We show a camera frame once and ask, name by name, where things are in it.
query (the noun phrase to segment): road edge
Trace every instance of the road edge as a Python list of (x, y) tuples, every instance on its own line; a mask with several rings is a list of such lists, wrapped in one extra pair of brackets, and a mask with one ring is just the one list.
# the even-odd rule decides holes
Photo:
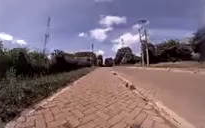
[(172, 125), (174, 125), (177, 128), (195, 128), (192, 124), (190, 124), (188, 121), (177, 115), (174, 111), (170, 110), (166, 106), (162, 104), (160, 101), (155, 101), (147, 96), (145, 96), (143, 93), (139, 91), (139, 88), (133, 85), (132, 82), (124, 78), (123, 76), (120, 75), (120, 73), (114, 71), (113, 69), (110, 70), (110, 72), (113, 75), (116, 75), (123, 83), (124, 85), (129, 88), (130, 90), (134, 91), (143, 100), (148, 101), (153, 105), (153, 108), (168, 122), (170, 122)]
[(128, 68), (145, 69), (145, 70), (159, 70), (159, 71), (169, 71), (169, 72), (180, 72), (180, 73), (191, 73), (191, 74), (205, 75), (205, 70), (203, 70), (203, 69), (156, 68), (156, 67), (128, 67)]

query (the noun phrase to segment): paved path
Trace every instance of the paved path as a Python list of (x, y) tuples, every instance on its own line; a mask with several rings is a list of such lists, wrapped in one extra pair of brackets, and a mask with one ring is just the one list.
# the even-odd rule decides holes
[(109, 70), (96, 69), (7, 127), (170, 128), (152, 106), (124, 87)]
[(146, 95), (198, 128), (205, 128), (205, 74), (115, 67)]

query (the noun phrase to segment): white cloud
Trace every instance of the white cloud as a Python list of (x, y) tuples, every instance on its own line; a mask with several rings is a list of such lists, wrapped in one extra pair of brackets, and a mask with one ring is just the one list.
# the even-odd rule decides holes
[(87, 34), (86, 33), (84, 33), (84, 32), (81, 32), (81, 33), (79, 33), (79, 35), (78, 35), (79, 37), (87, 37)]
[(96, 54), (97, 54), (97, 55), (104, 55), (104, 51), (103, 51), (103, 50), (98, 50), (98, 51), (96, 52)]
[(111, 2), (113, 0), (94, 0), (95, 2)]
[(2, 41), (12, 41), (13, 40), (13, 36), (6, 34), (4, 32), (0, 33), (0, 40)]
[(117, 39), (112, 40), (113, 47), (112, 47), (112, 51), (117, 52), (118, 49), (120, 49), (122, 47), (122, 45), (124, 45), (124, 47), (130, 47), (132, 44), (135, 44), (137, 42), (139, 42), (139, 36), (138, 34), (131, 34), (131, 33), (125, 33), (123, 35), (121, 35), (120, 37), (118, 37)]
[(25, 45), (27, 45), (27, 42), (24, 41), (24, 40), (14, 40), (13, 43), (18, 44), (18, 45), (20, 45), (20, 46), (25, 46)]
[(1, 32), (0, 33), (0, 40), (1, 41), (10, 41), (11, 44), (18, 44), (20, 46), (25, 46), (27, 45), (27, 42), (19, 39), (19, 40), (15, 40), (14, 37), (12, 35), (9, 35), (7, 33)]
[(108, 27), (108, 28), (96, 28), (90, 31), (90, 36), (91, 38), (103, 42), (104, 40), (107, 39), (107, 33), (109, 31), (112, 31), (113, 28)]
[(112, 25), (118, 25), (118, 24), (125, 24), (127, 23), (126, 17), (119, 17), (119, 16), (101, 16), (101, 19), (99, 21), (99, 24), (105, 25), (107, 27), (110, 27)]

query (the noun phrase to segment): utility pole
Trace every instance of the utility pole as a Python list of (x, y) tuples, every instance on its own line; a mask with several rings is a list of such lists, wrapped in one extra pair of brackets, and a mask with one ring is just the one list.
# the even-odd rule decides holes
[[(142, 26), (141, 28), (139, 28), (139, 36), (140, 36), (140, 42), (141, 42), (141, 51), (142, 51), (142, 63), (143, 65), (145, 64), (145, 60), (144, 60), (144, 51), (143, 51), (143, 43), (145, 44), (146, 46), (146, 63), (147, 63), (147, 66), (149, 66), (149, 48), (148, 48), (148, 40), (147, 40), (147, 30), (146, 30), (146, 27), (145, 27), (145, 24), (148, 23), (147, 20), (139, 20), (138, 21), (140, 26)], [(140, 35), (140, 31), (141, 30), (144, 30), (144, 36), (145, 36), (145, 39), (142, 40), (142, 36)]]
[(44, 37), (44, 47), (43, 47), (43, 54), (44, 55), (45, 55), (46, 46), (48, 44), (48, 40), (49, 40), (49, 37), (50, 37), (50, 22), (51, 22), (51, 17), (48, 17), (47, 28), (46, 28), (46, 33), (45, 33), (45, 37)]
[(90, 55), (90, 58), (91, 58), (91, 62), (92, 64), (94, 65), (94, 58), (93, 58), (93, 55), (94, 55), (94, 43), (92, 41), (92, 45), (91, 45), (91, 55)]
[(149, 47), (148, 47), (146, 28), (144, 28), (144, 34), (145, 34), (145, 44), (146, 44), (146, 64), (147, 64), (147, 66), (149, 66)]
[(144, 66), (145, 65), (145, 60), (144, 60), (144, 52), (143, 52), (143, 41), (142, 41), (142, 35), (140, 34), (140, 30), (139, 30), (139, 41), (141, 43), (142, 66)]

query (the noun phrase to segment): green vegetation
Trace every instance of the green vegetation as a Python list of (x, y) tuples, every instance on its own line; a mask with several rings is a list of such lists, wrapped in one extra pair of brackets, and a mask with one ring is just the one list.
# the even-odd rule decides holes
[(6, 49), (0, 41), (0, 116), (8, 122), (59, 88), (89, 73), (97, 64), (92, 52), (55, 50), (44, 55), (27, 48)]
[(86, 75), (93, 68), (82, 68), (37, 78), (16, 79), (10, 76), (0, 82), (0, 116), (8, 122), (27, 108), (55, 93), (58, 89)]

